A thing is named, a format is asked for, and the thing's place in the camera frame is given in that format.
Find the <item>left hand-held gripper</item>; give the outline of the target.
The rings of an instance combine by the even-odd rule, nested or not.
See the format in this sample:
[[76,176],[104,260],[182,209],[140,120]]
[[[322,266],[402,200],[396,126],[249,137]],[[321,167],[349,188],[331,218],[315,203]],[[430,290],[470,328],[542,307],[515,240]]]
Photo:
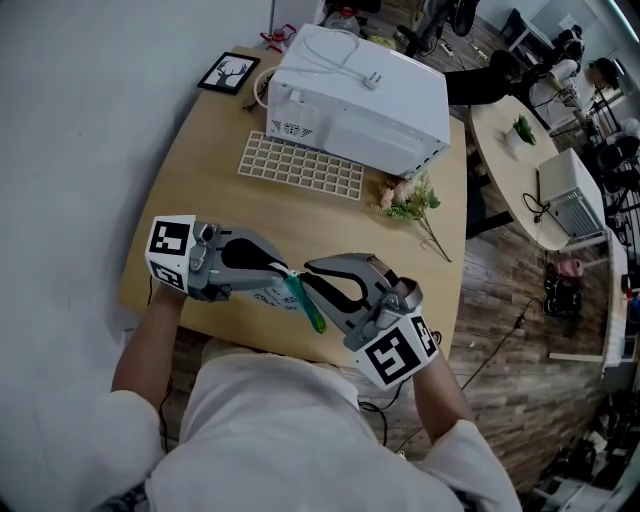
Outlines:
[[[224,265],[233,269],[219,272],[216,256],[223,245]],[[281,286],[288,277],[281,270],[289,269],[276,247],[259,233],[225,229],[197,221],[195,215],[156,216],[145,261],[154,279],[206,302],[228,301],[231,289]]]

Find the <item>black framed deer picture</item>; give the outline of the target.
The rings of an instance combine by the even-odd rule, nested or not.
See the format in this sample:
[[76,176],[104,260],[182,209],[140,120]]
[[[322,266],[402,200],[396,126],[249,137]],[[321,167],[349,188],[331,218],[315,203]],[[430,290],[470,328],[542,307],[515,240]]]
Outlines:
[[197,84],[199,89],[236,95],[260,59],[243,54],[224,52]]

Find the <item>clear large water bottle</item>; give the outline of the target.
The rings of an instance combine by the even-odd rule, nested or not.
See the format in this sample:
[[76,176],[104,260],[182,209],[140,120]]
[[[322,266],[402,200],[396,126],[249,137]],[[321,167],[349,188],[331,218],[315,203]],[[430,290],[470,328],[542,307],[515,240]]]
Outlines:
[[334,10],[325,20],[324,27],[332,30],[348,31],[355,35],[360,33],[360,25],[351,7]]

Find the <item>artificial flower sprig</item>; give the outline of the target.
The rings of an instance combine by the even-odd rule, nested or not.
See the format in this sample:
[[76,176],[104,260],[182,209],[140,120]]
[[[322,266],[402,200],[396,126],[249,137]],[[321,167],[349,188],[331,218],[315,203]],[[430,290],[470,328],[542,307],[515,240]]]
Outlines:
[[428,220],[427,211],[437,209],[441,201],[426,170],[414,177],[392,183],[391,181],[381,185],[378,189],[377,202],[371,207],[390,218],[412,222],[423,233],[426,242],[434,245],[445,261],[452,260],[438,241],[434,230]]

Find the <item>black office chair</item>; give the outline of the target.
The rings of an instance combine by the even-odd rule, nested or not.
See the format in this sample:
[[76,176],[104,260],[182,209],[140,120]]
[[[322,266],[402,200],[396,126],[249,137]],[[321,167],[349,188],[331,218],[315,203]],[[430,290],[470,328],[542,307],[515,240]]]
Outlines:
[[511,95],[513,82],[521,79],[518,60],[509,52],[496,50],[483,68],[444,73],[450,106],[487,105]]

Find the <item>red handled water bottle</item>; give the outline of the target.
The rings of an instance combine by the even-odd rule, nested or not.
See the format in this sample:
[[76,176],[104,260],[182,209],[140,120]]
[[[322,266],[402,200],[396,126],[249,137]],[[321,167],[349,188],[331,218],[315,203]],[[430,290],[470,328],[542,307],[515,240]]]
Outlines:
[[297,35],[297,30],[290,24],[285,24],[281,28],[274,29],[271,33],[260,33],[260,37],[266,44],[265,49],[284,54],[289,43]]

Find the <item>long white desk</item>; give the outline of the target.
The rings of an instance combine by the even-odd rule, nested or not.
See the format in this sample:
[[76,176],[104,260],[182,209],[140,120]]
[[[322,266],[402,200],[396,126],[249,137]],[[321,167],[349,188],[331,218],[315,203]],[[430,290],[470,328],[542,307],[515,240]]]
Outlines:
[[623,360],[627,302],[628,294],[631,292],[626,248],[618,240],[615,233],[610,228],[606,228],[603,235],[568,245],[561,250],[561,253],[569,253],[602,242],[607,244],[608,249],[608,257],[602,259],[602,262],[607,262],[609,269],[609,302],[603,349],[598,355],[550,352],[548,358],[558,361],[599,364],[601,376],[604,376],[607,369],[618,367]]

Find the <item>person's white shirt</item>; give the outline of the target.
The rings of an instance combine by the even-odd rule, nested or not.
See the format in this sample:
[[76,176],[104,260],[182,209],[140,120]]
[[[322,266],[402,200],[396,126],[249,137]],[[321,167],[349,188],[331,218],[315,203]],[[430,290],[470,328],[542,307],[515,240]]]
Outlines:
[[179,443],[141,396],[96,404],[80,506],[143,512],[521,512],[477,427],[459,421],[412,464],[383,447],[334,370],[236,353],[199,371]]

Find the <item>black bag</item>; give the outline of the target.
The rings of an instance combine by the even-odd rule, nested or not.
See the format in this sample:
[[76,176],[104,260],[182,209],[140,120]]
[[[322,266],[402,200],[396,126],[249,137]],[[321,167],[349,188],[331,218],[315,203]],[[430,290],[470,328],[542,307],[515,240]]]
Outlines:
[[543,313],[551,317],[575,319],[581,311],[581,290],[567,279],[550,275],[544,281]]

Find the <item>small potted green plant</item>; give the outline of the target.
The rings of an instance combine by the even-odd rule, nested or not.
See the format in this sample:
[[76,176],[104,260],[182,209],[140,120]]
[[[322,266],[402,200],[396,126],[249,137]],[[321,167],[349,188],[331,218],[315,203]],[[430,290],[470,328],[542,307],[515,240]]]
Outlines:
[[537,140],[532,133],[526,117],[520,114],[512,123],[511,128],[504,134],[504,142],[510,148],[517,148],[524,144],[535,146]]

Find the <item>person's right forearm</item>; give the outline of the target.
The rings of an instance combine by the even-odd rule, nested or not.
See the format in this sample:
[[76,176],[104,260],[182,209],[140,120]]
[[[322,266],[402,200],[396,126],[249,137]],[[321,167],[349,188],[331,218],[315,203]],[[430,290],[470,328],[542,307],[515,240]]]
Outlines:
[[432,443],[449,432],[459,420],[473,420],[462,389],[441,353],[417,371],[412,382],[417,412]]

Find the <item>person's left forearm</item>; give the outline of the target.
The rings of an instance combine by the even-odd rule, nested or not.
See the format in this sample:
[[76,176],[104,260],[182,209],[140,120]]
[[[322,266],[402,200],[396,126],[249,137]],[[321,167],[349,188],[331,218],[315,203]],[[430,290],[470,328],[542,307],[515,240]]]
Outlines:
[[159,410],[171,374],[177,328],[187,295],[161,284],[114,373],[111,390],[130,391]]

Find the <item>round wooden table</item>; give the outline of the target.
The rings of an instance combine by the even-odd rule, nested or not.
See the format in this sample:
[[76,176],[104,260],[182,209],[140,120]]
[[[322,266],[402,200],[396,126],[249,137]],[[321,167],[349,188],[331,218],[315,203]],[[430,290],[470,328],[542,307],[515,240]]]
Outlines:
[[[524,116],[536,139],[531,146],[523,143],[512,147],[507,143],[507,132],[513,123]],[[539,165],[556,156],[558,150],[547,131],[527,107],[512,96],[496,103],[471,108],[471,131],[478,159],[487,170],[480,185],[492,184],[499,191],[506,209],[469,224],[466,237],[472,239],[482,233],[516,223],[536,245],[547,250],[568,253],[607,241],[605,230],[594,236],[578,240],[567,234],[551,213],[535,222],[533,208],[527,206],[524,195],[537,195]]]

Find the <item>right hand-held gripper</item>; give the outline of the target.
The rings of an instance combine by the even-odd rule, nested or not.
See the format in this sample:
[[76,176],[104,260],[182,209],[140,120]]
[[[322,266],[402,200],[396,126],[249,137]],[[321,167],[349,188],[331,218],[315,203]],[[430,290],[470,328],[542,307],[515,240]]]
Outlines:
[[[391,388],[434,360],[439,346],[422,316],[416,281],[402,277],[392,288],[396,275],[366,253],[323,257],[304,267],[303,289],[338,328],[351,330],[345,346],[354,353],[356,368],[376,386]],[[356,283],[361,297],[350,299],[324,276]]]

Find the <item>small white microwave oven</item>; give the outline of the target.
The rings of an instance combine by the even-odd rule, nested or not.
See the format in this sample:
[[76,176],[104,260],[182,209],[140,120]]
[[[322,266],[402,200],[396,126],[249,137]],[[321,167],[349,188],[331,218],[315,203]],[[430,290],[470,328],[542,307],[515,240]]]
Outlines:
[[537,171],[539,201],[571,239],[584,241],[605,232],[602,194],[573,149],[542,162]]

